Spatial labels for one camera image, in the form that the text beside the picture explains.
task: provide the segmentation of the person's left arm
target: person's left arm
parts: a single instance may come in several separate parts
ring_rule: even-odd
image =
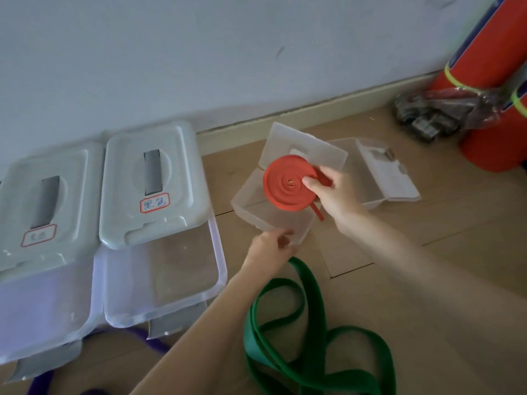
[[[240,271],[130,395],[210,394],[254,299],[297,251],[277,229],[253,239]]]

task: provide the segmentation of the red bordered label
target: red bordered label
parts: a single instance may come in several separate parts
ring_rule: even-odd
[[[168,193],[161,193],[153,197],[142,199],[139,203],[141,213],[150,213],[159,209],[166,208],[170,205],[170,196]]]
[[[56,232],[56,224],[49,224],[47,226],[37,227],[30,231],[26,231],[20,246],[27,247],[49,241],[50,239],[55,238]]]

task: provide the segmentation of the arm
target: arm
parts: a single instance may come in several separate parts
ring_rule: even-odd
[[[250,305],[297,251],[273,230],[255,237],[241,270],[131,395],[210,394]]]
[[[427,317],[500,393],[527,393],[527,300],[412,243],[357,201],[351,178],[321,170],[333,187],[304,178],[339,230],[416,295]]]

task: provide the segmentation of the green band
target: green band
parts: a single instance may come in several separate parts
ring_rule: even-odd
[[[326,328],[324,301],[313,273],[298,258],[289,263],[296,269],[304,290],[290,279],[272,279],[260,292],[251,306],[245,320],[243,344],[247,365],[251,375],[260,388],[268,395],[293,395],[293,392],[277,379],[260,370],[259,364],[278,371],[282,376],[300,386],[301,395],[319,395],[325,390],[356,391],[370,395],[395,395],[395,369],[388,345],[376,333],[352,325],[340,326],[332,330]],[[290,315],[276,318],[258,325],[256,315],[258,302],[267,292],[287,286],[300,298],[298,308]],[[292,362],[286,362],[279,352],[264,337],[264,332],[293,323],[308,305],[308,324],[304,336],[304,345],[300,356]],[[377,356],[380,380],[364,370],[342,370],[326,374],[326,347],[339,335],[346,332],[359,332],[365,335]]]
[[[462,88],[464,90],[475,92],[478,95],[481,94],[481,90],[475,87],[466,86],[463,83],[461,83],[459,80],[457,80],[454,76],[452,76],[452,73],[450,73],[450,68],[448,67],[448,63],[445,65],[445,76],[448,79],[448,81],[452,83],[454,86]]]
[[[527,118],[527,108],[525,108],[525,105],[522,104],[522,100],[518,98],[518,89],[512,92],[511,101],[514,108],[516,108],[524,118]]]

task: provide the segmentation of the person's left hand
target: person's left hand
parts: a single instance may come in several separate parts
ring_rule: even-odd
[[[265,283],[298,251],[298,245],[289,245],[290,228],[277,228],[254,237],[241,271],[260,275]]]

